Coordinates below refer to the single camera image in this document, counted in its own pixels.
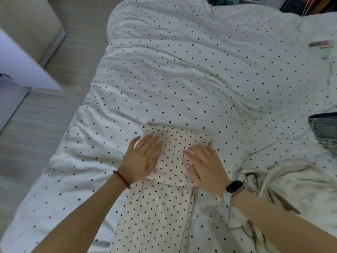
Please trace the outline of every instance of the left hand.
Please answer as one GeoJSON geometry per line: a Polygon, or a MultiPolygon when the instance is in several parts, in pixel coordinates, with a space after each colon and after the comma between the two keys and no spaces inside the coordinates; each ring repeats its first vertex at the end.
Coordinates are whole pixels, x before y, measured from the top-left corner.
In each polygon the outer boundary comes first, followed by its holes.
{"type": "Polygon", "coordinates": [[[144,180],[154,169],[161,154],[162,143],[157,143],[159,136],[148,135],[142,138],[136,147],[134,145],[141,137],[134,138],[124,155],[118,172],[129,184],[144,180]]]}

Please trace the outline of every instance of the right hand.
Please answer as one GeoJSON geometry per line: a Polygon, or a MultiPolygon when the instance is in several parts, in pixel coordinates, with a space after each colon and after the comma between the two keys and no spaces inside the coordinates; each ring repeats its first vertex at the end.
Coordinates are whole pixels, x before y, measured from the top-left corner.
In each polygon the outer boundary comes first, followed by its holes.
{"type": "Polygon", "coordinates": [[[228,175],[213,148],[207,146],[191,146],[183,153],[188,159],[185,164],[193,182],[198,187],[223,198],[226,186],[231,183],[228,175]]]}

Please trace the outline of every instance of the wooden floor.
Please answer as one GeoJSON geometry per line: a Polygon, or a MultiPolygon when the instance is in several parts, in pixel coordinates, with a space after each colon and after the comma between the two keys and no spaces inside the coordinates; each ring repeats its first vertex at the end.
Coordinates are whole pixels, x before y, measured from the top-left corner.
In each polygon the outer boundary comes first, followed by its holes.
{"type": "Polygon", "coordinates": [[[48,0],[67,32],[46,71],[64,92],[28,93],[0,134],[0,237],[89,91],[122,0],[48,0]]]}

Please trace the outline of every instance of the denim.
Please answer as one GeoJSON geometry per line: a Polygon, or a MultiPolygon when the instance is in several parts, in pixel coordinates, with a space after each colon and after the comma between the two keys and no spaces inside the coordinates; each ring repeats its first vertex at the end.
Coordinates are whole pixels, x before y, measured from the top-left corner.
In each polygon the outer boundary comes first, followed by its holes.
{"type": "Polygon", "coordinates": [[[337,156],[337,113],[311,115],[308,122],[318,143],[337,156]]]}

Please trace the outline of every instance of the red beaded bracelet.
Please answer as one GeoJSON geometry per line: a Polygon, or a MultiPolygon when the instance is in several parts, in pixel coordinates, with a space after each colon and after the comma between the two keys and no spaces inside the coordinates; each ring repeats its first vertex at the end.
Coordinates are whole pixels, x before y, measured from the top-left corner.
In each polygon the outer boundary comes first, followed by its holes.
{"type": "Polygon", "coordinates": [[[116,174],[117,176],[119,176],[119,178],[121,180],[123,180],[123,182],[124,182],[124,184],[126,185],[127,188],[131,189],[130,184],[128,183],[128,181],[126,181],[126,179],[117,170],[114,170],[114,174],[116,174]]]}

